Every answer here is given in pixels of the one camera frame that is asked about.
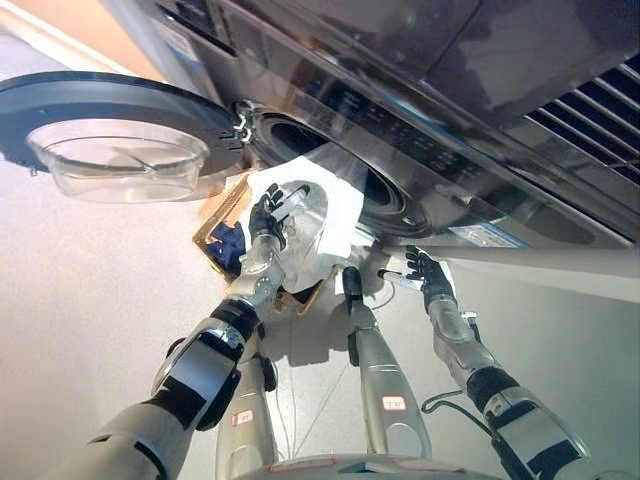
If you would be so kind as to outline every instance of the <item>washing machine door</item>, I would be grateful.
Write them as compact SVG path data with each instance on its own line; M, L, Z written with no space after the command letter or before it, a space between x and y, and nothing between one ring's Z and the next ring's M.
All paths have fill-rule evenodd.
M151 80L47 72L0 82L0 146L48 171L75 198L140 203L189 196L236 163L243 144L224 108Z

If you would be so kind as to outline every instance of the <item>cable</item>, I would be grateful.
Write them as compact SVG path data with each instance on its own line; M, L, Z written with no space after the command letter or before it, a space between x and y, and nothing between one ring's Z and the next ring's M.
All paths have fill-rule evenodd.
M462 390L453 390L451 392L444 392L438 395L434 395L433 397L429 397L424 402L422 402L422 406L420 407L420 410L422 410L424 413L427 413L425 412L425 410L427 409L427 405L429 405L431 402L435 402L436 400L442 400L443 398L455 397L457 395L462 395Z
M493 433L491 432L491 430L489 430L489 428L487 428L485 424L483 424L480 420L478 420L468 410L466 410L465 408L453 402L449 402L448 400L442 400L443 398L455 397L456 395L460 395L461 393L462 393L462 390L454 390L452 392L445 392L439 395L435 395L431 398L427 398L422 403L422 407L420 407L420 410L422 411L422 413L426 413L428 415L430 413L435 412L440 407L452 408L458 413L461 413L462 415L467 417L467 419L471 420L480 430L482 430L484 433L486 433L487 435L493 438ZM436 403L434 403L431 407L427 408L427 405L434 401L436 401Z
M289 383L291 384L291 404L293 406L293 446L291 452L293 456L296 456L296 439L298 436L298 408L296 406L296 395L293 390L293 368L291 367L293 355L293 319L289 321Z
M320 418L320 415L324 411L324 408L327 406L327 403L329 402L329 399L331 398L331 395L333 394L334 390L338 386L338 383L340 383L340 379L344 375L344 372L347 371L347 367L349 365L351 365L349 362L345 363L344 367L342 367L342 370L340 371L340 374L336 377L336 380L333 382L333 385L331 386L331 388L329 389L327 394L324 396L322 402L320 403L320 407L318 408L318 412L316 413L316 416L313 418L313 421L311 422L311 425L309 426L309 429L307 430L307 433L304 434L304 437L302 437L302 441L300 442L300 445L298 445L298 450L293 452L293 457L294 458L297 457L298 453L300 453L300 450L302 450L302 446L304 445L304 442L307 440L307 437L309 437L309 434L311 433L311 430L313 430L314 425L316 424L316 422Z
M389 305L391 303L391 300L393 300L393 298L395 296L396 296L396 286L392 283L391 284L391 296L389 297L389 299L385 300L384 303L381 303L380 305L377 305L377 306L373 307L371 309L371 311L378 310L379 308L382 308L382 307L386 307L387 305Z
M284 415L282 414L282 408L280 407L280 398L278 397L278 391L280 390L280 372L275 362L272 362L273 369L276 373L276 407L278 407L278 415L280 416L280 422L282 423L282 430L284 431L284 439L287 442L287 460L291 459L291 447L289 445L289 434L287 433L287 425L284 423Z

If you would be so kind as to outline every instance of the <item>black cable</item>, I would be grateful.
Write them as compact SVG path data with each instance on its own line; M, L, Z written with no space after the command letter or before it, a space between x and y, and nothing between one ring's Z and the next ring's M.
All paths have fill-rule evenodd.
M425 412L425 410L427 409L427 405L429 405L431 402L442 400L443 398L455 397L457 395L462 395L462 390L453 390L452 392L444 392L438 395L434 395L433 397L429 397L424 402L422 402L422 407L420 407L420 410L422 410L424 413L427 413Z
M428 415L430 413L435 412L440 407L452 408L455 411L457 411L458 413L463 414L465 417L467 417L469 420L471 420L480 430L482 430L484 433L486 433L487 435L489 435L490 437L493 438L493 433L491 433L491 430L489 430L489 428L487 428L487 426L485 424L483 424L475 416L473 416L471 413L469 413L466 409L464 409L460 405L457 405L457 404L455 404L453 402L449 402L448 400L442 400L443 398L455 397L456 395L460 395L461 393L462 393L462 390L454 390L452 392L445 392L445 393L441 393L439 395L435 395L435 396L433 396L431 398L426 399L422 403L422 407L420 407L420 410L422 411L422 413L426 413ZM434 401L436 401L436 403L434 403L431 407L427 408L427 405L430 404L431 402L434 402Z

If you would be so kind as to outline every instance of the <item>sticker on washer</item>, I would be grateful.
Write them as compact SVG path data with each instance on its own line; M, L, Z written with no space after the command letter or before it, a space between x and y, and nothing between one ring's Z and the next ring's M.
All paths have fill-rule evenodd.
M490 223L449 227L449 230L478 247L529 248L527 244Z
M253 410L251 409L243 410L242 412L238 412L233 417L231 417L231 425L234 427L251 421L253 421Z
M336 465L338 461L333 457L309 458L304 460L290 460L276 463L269 467L269 473L292 472L295 470L312 470Z
M181 55L184 55L192 62L200 62L200 59L193 50L193 47L189 43L187 37L180 35L178 32L173 31L163 23L159 22L155 18L152 18L153 26L156 28L160 36L173 50Z
M382 408L385 412L404 412L407 409L407 402L400 395L384 395Z

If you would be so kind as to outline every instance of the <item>robotic hand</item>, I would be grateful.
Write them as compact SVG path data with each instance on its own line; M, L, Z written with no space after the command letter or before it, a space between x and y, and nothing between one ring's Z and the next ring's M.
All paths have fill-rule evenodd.
M442 267L409 247L408 280L422 280L433 324L434 350L483 414L492 446L514 479L598 478L584 442L529 390L520 386L480 341L474 320L461 315Z
M120 412L79 457L46 479L177 478L193 432L208 430L222 418L240 381L236 366L245 343L275 305L285 278L278 256L286 244L281 221L295 195L300 192L281 201L274 184L253 207L253 245L240 277L211 316L172 345L151 398Z

